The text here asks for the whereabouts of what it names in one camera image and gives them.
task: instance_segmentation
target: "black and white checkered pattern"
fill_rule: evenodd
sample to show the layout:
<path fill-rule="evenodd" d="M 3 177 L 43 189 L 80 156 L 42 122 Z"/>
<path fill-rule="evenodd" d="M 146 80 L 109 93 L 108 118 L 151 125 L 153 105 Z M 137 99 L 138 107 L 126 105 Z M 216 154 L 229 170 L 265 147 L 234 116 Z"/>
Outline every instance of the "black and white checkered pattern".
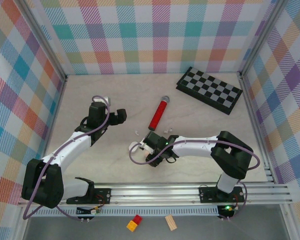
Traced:
<path fill-rule="evenodd" d="M 226 107 L 230 109 L 230 112 L 242 93 L 241 89 L 192 67 L 177 84 L 181 85 L 182 88 L 186 87 L 189 90 L 197 92 L 205 99 L 209 98 L 212 101 L 218 102 L 218 107 Z"/>

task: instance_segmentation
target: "checkered board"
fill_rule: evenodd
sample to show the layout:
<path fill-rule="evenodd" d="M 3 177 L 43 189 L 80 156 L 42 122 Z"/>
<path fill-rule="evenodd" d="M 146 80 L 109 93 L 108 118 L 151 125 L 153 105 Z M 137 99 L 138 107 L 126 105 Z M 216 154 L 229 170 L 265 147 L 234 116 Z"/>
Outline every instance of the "checkered board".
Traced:
<path fill-rule="evenodd" d="M 177 82 L 176 89 L 228 115 L 242 93 L 241 89 L 193 67 Z"/>

